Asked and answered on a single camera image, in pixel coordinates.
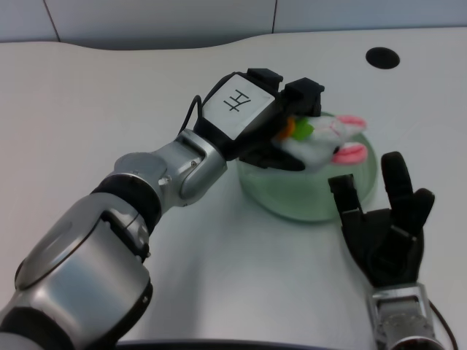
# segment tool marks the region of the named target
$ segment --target table surface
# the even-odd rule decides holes
[[[466,42],[467,28],[448,28],[274,34],[195,50],[0,44],[0,304],[20,261],[117,158],[170,142],[192,97],[219,78],[267,67],[326,86],[324,110],[365,117],[378,156],[402,152],[414,186],[435,192],[420,281],[466,347]],[[372,47],[395,50],[401,64],[375,69]],[[365,209],[387,206],[379,179]],[[198,203],[171,209],[150,244],[155,294],[127,340],[373,347],[368,284],[339,225],[264,211],[242,193],[234,163]]]

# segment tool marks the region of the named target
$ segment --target black hole in table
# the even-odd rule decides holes
[[[399,55],[386,47],[374,47],[368,50],[366,60],[379,69],[392,69],[401,62]]]

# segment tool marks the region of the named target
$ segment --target orange toy carrot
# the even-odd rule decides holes
[[[287,126],[277,135],[277,140],[282,141],[293,134],[295,131],[295,120],[293,117],[287,118]]]

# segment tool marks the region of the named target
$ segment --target stuffed toy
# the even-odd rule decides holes
[[[305,171],[314,173],[329,163],[363,163],[368,156],[366,146],[350,140],[365,129],[366,121],[354,115],[291,117],[276,146],[301,160]]]

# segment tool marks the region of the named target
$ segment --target pink bunny ear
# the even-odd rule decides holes
[[[342,165],[354,165],[363,163],[368,157],[368,150],[358,142],[347,142],[333,156],[332,163]]]
[[[366,121],[356,115],[336,115],[336,118],[345,125],[349,137],[358,135],[366,129]]]

